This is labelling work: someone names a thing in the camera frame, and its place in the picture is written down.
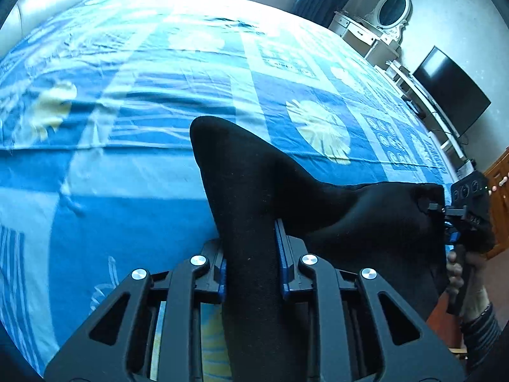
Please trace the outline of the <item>person right hand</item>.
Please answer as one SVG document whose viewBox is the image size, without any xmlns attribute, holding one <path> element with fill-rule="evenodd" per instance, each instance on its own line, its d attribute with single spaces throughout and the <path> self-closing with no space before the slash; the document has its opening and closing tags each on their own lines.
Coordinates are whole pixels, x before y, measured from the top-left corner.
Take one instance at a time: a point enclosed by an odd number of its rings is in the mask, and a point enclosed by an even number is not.
<svg viewBox="0 0 509 382">
<path fill-rule="evenodd" d="M 461 289 L 466 289 L 460 314 L 461 324 L 475 321 L 491 304 L 484 283 L 486 265 L 483 254 L 466 253 L 463 265 L 457 262 L 455 251 L 450 251 L 447 255 L 446 268 L 450 275 L 447 293 L 452 297 Z"/>
</svg>

